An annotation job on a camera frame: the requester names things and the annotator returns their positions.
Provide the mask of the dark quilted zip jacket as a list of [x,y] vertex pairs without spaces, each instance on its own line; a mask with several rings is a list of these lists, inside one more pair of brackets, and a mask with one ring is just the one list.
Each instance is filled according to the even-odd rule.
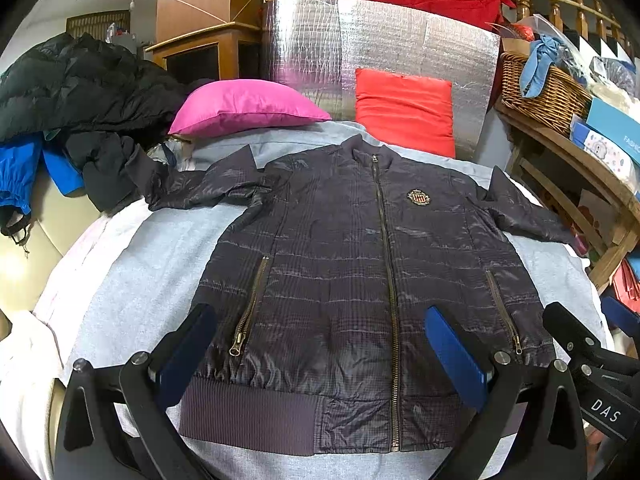
[[572,238],[500,170],[481,188],[360,136],[264,168],[241,148],[185,172],[140,152],[126,170],[155,210],[243,207],[193,298],[217,329],[183,437],[288,455],[449,448],[471,413],[425,337],[434,306],[518,362],[553,359],[511,237]]

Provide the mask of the wooden shelf table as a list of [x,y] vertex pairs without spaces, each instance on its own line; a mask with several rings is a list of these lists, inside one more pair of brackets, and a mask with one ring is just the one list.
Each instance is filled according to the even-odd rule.
[[[570,139],[535,122],[502,101],[497,115],[510,127],[513,148],[506,172],[516,180],[530,179],[545,190],[568,215],[598,254],[589,278],[604,292],[615,271],[639,243],[639,201],[612,171],[582,151]],[[612,238],[606,240],[579,210],[574,191],[597,194],[613,208]]]

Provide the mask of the blue cardboard box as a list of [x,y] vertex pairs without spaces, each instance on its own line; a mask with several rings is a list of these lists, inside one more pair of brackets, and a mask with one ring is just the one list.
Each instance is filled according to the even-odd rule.
[[573,117],[570,140],[631,192],[639,192],[639,123],[634,118],[593,98],[586,119]]

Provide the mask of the blue garment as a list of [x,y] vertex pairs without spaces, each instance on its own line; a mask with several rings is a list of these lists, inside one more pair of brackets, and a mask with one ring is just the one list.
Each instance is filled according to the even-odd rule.
[[43,141],[41,133],[26,134],[1,143],[1,206],[11,206],[30,214],[32,188],[40,162],[63,195],[84,187],[81,173],[62,148]]

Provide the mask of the red pillow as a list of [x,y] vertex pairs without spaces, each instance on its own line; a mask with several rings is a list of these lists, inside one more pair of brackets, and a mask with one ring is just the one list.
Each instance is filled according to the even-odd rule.
[[454,158],[452,84],[437,78],[358,68],[356,122],[375,139]]

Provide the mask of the wicker basket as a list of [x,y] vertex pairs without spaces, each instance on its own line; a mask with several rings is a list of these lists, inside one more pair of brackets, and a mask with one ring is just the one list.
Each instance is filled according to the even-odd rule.
[[551,66],[538,96],[524,98],[520,91],[520,77],[526,61],[524,55],[517,53],[504,52],[500,56],[502,104],[562,136],[569,136],[573,119],[586,120],[588,117],[590,93],[571,76]]

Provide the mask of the pink pillow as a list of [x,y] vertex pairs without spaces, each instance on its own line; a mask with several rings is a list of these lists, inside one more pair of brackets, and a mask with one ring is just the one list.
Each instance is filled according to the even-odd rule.
[[194,90],[178,110],[169,133],[218,138],[250,129],[306,126],[330,119],[328,112],[285,84],[229,79]]

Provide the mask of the black puffer jacket pile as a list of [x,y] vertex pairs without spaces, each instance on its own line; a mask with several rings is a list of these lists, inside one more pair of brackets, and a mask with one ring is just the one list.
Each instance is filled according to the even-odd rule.
[[99,211],[134,194],[124,166],[159,144],[188,89],[152,62],[88,34],[66,32],[23,53],[1,75],[1,139],[33,134],[62,148]]

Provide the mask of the light blue cloth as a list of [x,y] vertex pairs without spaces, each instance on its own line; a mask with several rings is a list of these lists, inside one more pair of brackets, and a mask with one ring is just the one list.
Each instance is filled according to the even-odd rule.
[[524,99],[540,96],[552,66],[566,55],[566,44],[553,36],[542,34],[529,47],[529,57],[520,76],[520,93]]

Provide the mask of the wooden cabinet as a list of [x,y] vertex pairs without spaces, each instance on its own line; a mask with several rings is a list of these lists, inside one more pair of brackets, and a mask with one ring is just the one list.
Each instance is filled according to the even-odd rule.
[[178,81],[257,78],[262,0],[157,0],[152,61]]

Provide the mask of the silver foil insulation mat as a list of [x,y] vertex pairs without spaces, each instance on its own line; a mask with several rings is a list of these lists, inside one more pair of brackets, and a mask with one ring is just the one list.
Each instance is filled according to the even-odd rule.
[[295,89],[336,120],[355,117],[360,68],[452,84],[456,153],[475,157],[500,39],[424,11],[368,0],[273,0],[264,7],[262,76]]

